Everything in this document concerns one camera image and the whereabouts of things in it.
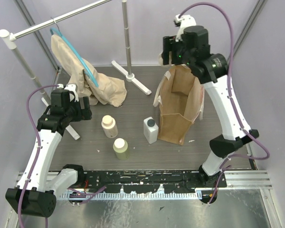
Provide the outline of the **cream bottle beige cap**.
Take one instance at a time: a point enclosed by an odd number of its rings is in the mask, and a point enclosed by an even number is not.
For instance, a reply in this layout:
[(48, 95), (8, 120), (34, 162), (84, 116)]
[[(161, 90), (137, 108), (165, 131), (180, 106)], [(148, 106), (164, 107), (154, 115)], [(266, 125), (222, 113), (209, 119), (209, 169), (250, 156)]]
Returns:
[(169, 52), (169, 63), (168, 64), (165, 65), (163, 63), (162, 53), (160, 53), (159, 56), (158, 56), (158, 62), (160, 64), (160, 66), (162, 66), (162, 67), (171, 67), (173, 65), (173, 63), (172, 63), (172, 53)]

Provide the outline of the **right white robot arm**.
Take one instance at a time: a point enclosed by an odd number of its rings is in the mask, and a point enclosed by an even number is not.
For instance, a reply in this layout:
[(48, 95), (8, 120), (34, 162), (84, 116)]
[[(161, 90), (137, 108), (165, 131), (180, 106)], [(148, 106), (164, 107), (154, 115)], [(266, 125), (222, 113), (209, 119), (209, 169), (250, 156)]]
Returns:
[(209, 34), (203, 26), (189, 25), (180, 27), (177, 35), (163, 38), (163, 63), (187, 66), (196, 76), (210, 96), (218, 114), (222, 134), (210, 140), (211, 152), (199, 167), (199, 182), (210, 187), (216, 181), (223, 161), (252, 140), (242, 132), (242, 124), (254, 137), (259, 136), (245, 122), (241, 110), (235, 114), (230, 99), (239, 107), (232, 84), (228, 83), (228, 63), (222, 54), (210, 52)]

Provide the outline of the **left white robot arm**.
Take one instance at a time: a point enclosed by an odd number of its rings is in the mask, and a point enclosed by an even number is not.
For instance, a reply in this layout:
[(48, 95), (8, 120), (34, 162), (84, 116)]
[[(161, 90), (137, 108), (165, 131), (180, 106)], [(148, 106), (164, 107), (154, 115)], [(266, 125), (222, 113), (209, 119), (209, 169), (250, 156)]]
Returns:
[(54, 153), (64, 131), (71, 122), (90, 120), (89, 99), (80, 104), (76, 85), (59, 85), (51, 93), (51, 104), (35, 125), (37, 137), (29, 162), (20, 181), (5, 194), (7, 202), (17, 214), (50, 217), (57, 198), (69, 187), (81, 188), (86, 177), (81, 165), (67, 164), (59, 174), (47, 182), (47, 174)]

